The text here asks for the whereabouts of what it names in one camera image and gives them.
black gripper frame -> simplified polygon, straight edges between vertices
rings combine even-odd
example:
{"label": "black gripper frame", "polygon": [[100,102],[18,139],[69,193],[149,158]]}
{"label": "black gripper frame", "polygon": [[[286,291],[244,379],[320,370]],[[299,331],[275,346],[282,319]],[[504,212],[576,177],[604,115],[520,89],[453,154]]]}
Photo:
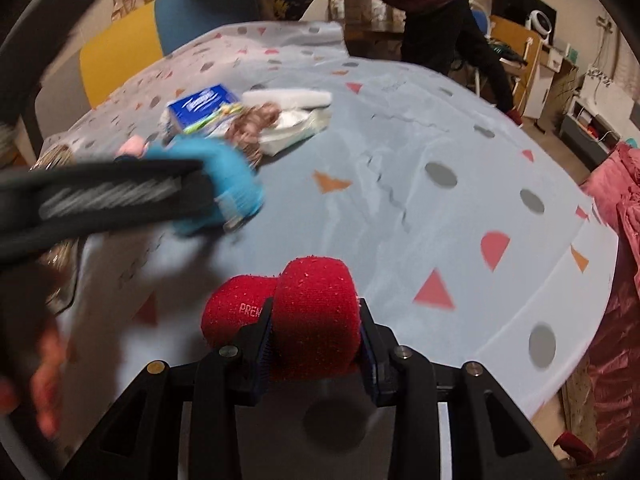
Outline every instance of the black gripper frame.
{"label": "black gripper frame", "polygon": [[[360,300],[360,369],[377,406],[395,406],[389,480],[440,478],[438,403],[446,402],[454,480],[561,480],[527,418],[478,363],[432,364],[399,346]],[[271,300],[233,344],[199,362],[149,364],[100,420],[60,480],[175,480],[182,405],[191,401],[190,480],[241,480],[235,406],[255,406],[268,384]]]}

pink blanket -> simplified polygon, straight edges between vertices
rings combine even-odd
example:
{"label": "pink blanket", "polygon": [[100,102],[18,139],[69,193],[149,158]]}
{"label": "pink blanket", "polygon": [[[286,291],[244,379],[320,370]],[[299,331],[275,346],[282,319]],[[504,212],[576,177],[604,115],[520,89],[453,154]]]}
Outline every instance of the pink blanket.
{"label": "pink blanket", "polygon": [[620,143],[582,190],[620,238],[611,296],[589,349],[604,460],[622,451],[640,422],[640,149]]}

pink semicircle pattern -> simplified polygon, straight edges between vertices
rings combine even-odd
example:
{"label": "pink semicircle pattern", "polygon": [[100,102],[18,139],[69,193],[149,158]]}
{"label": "pink semicircle pattern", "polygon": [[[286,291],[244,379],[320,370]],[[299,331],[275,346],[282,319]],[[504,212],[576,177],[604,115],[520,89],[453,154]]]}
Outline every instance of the pink semicircle pattern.
{"label": "pink semicircle pattern", "polygon": [[480,250],[482,252],[484,262],[492,272],[500,263],[502,256],[504,256],[504,251],[507,250],[510,242],[511,239],[500,231],[492,231],[482,237]]}

blue glove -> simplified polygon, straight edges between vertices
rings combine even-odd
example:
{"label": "blue glove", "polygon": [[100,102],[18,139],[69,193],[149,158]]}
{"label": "blue glove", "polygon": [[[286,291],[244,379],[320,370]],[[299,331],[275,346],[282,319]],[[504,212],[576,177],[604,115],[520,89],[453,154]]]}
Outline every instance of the blue glove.
{"label": "blue glove", "polygon": [[208,216],[174,222],[181,235],[190,235],[209,226],[235,226],[255,215],[264,201],[264,191],[244,155],[223,140],[177,136],[167,147],[154,142],[144,158],[196,158],[204,162],[211,179],[216,203]]}

blue chair back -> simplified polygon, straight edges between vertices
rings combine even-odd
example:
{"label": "blue chair back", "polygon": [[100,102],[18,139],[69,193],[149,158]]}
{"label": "blue chair back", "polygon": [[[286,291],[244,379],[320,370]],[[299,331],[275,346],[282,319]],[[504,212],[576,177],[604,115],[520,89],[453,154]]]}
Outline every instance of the blue chair back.
{"label": "blue chair back", "polygon": [[483,10],[480,9],[472,9],[471,12],[474,15],[474,18],[476,19],[476,23],[478,24],[478,27],[480,28],[480,30],[482,30],[482,33],[486,36],[489,33],[489,17],[486,15],[486,13]]}

